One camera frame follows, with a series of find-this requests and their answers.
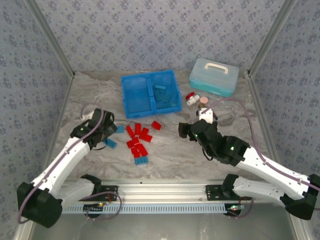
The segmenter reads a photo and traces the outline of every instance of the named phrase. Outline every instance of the white handle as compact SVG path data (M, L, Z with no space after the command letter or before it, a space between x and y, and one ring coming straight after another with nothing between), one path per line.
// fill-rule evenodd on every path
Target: white handle
M226 66L222 66L222 65L219 65L219 64L211 63L211 62L208 62L204 66L205 69L207 69L208 67L216 67L216 68L219 68L219 69L223 69L225 74L228 74L228 72L229 72L229 70L228 70L228 68Z

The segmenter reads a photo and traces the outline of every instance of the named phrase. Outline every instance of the red block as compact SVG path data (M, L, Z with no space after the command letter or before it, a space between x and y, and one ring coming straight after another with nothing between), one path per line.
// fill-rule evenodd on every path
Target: red block
M140 136L141 136L141 135L147 135L148 132L149 132L149 129L144 127L144 128L142 129L141 133L140 133Z
M134 134L137 136L137 135L140 135L140 133L141 133L141 123L136 123L134 126Z
M158 123L157 121L153 121L153 123L151 124L151 127L153 127L155 130L160 130L161 129L161 124Z
M130 149L135 146L135 143L134 143L134 141L132 141L132 140L127 141L126 144L127 144L128 148L130 148Z
M141 139L141 140L144 140L144 141L146 141L146 142L148 142L148 143L150 143L151 142L151 140L152 140L152 136L150 136L150 135L148 135L148 134L145 134L145 135L140 135L139 136L139 138Z
M145 149L145 147L141 143L136 145L136 148L139 150L139 153L141 154L142 157L145 157L148 155L147 150Z
M136 158L140 158L140 152L136 147L131 148L131 153L133 154L133 157Z
M135 133L134 133L134 131L132 131L132 128L130 127L130 125L126 126L125 129L131 138L135 137Z
M131 141L133 142L133 145L134 145L134 146L140 143L139 138L138 138L137 136L135 136L134 138L132 138Z

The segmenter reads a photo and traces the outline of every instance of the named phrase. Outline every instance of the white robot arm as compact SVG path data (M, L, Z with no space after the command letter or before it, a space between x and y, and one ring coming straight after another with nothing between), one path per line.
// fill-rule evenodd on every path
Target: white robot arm
M235 136L222 136L217 131L218 124L214 121L212 110L205 114L201 113L202 110L197 112L199 120L194 124L179 123L180 137L189 136L190 141L197 141L208 160L214 158L269 182L251 181L229 174L221 186L223 194L271 200L298 218L311 219L320 177L294 172L265 156L262 156L265 159L263 161L256 149L247 142Z
M116 131L114 114L96 108L91 119L73 129L54 161L31 183L23 182L18 187L17 200L21 216L50 228L57 222L64 207L97 193L95 188L99 188L97 185L100 180L90 175L82 176L68 187L61 187L78 162Z

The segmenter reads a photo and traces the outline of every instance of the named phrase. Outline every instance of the teal storage box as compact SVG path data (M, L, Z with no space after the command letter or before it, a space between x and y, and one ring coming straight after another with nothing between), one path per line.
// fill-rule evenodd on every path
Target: teal storage box
M198 58L190 74L190 86L212 94L230 97L236 90L239 68Z

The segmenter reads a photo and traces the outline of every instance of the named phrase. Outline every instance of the wire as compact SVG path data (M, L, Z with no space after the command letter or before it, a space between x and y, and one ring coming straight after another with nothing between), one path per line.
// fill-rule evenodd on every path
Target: wire
M86 106L88 105L92 105L92 103L88 103L86 105L84 105L81 109L81 113L80 116L83 116L83 111L85 109ZM83 139L87 138L88 136L90 136L102 123L103 119L104 119L104 115L103 115L103 110L102 108L98 105L98 104L94 104L97 105L100 109L101 109L101 116L99 121L97 122L97 124L94 126L94 128L88 132L86 135L84 135L83 137L81 137L79 140L77 140L76 142L74 142L66 151L64 151L64 153L60 156L60 158L55 162L55 164L47 171L47 173L43 176L42 180L29 192L29 194L25 197L25 199L23 200L19 212L18 212L18 216L17 216L17 222L18 224L24 224L26 222L28 222L29 220L23 220L21 221L21 216L22 213L26 207L27 202L29 201L29 199L31 198L31 196L36 192L36 190L42 185L42 183L44 182L44 180L46 180L46 178L53 172L53 170L55 170L55 168L59 165L59 163L64 159L64 157L71 151L72 148L74 148L78 143L80 143Z
M87 217L88 220L92 220L92 221L105 221L105 220L110 220L110 219L113 219L113 218L115 218L116 216L118 216L119 213L121 212L122 205L123 205L122 199L121 199L120 195L119 195L117 192L115 192L115 191L99 192L99 193L96 193L96 194L93 194L93 195L90 195L90 196L86 196L86 197L80 199L80 201L87 200L87 199L91 199L91 198L94 198L94 197L97 197L97 196L101 196L101 195L104 195L104 194L108 194L108 196L109 196L109 194L112 194L112 195L115 195L115 196L118 197L118 199L119 199L119 201L120 201L120 206L119 206L118 210L116 211L115 214L113 214L112 216L109 216L109 217L92 218L92 217L89 217L89 212L90 212L90 210L91 210L93 207L89 207L88 210L87 210L86 213L85 213L85 215L86 215L86 217Z
M227 212L228 212L229 214L234 215L234 216L232 216L232 218L235 218L235 219L243 219L243 218L245 218L246 216L248 216L248 215L252 212L252 209L253 209L253 208L254 208L254 199L251 198L250 207L249 207L248 211L247 211L245 214L239 216L239 215L237 215L236 213L234 213L234 212L232 212L232 211L227 210Z
M241 205L241 201L242 201L242 199L244 199L244 200L245 200L245 205L244 205L244 207L246 207L246 206L247 206L247 198L246 198L245 196L241 196L241 197L240 197L240 200L239 200L238 205Z
M106 146L107 146L107 145L104 145L103 147L100 147L100 148L93 148L92 150L94 150L94 151L100 151L100 150L104 149Z
M252 137L252 141L253 141L253 146L256 150L256 153L259 155L259 157L261 158L261 160L269 167L271 168L272 170L276 171L277 173L291 179L291 180L294 180L294 181L297 181L298 183L302 183L304 185L307 185L308 187L310 188L313 188L315 190L317 190L318 192L320 192L320 187L317 187L313 184L310 184L309 182L306 182L304 180L300 180L299 178L296 178L294 176L291 176L279 169L277 169L276 167L274 167L272 164L270 164L263 156L263 154L261 153L261 150L258 146L258 142L256 140L256 136L255 136L255 133L254 133L254 129L253 129L253 126L252 126L252 122L250 120L250 115L248 113L248 110L246 109L245 105L238 99L238 98L235 98L235 97L226 97L226 98L222 98L216 102L214 102L213 104L211 104L206 110L204 110L201 114L205 114L209 109L213 108L215 105L219 104L220 102L224 102L224 101L233 101L233 102L237 102L241 105L241 107L243 108L244 112L245 112L245 115L246 115L246 118L248 119L248 122L249 122L249 126L250 126L250 131L251 131L251 137Z
M205 158L207 159L207 160L209 160L209 161L212 161L212 159L214 159L214 157L212 156L211 157L211 159L207 156L207 154L206 154L206 152L205 152L205 150L202 148L202 153L203 153L203 155L205 156Z

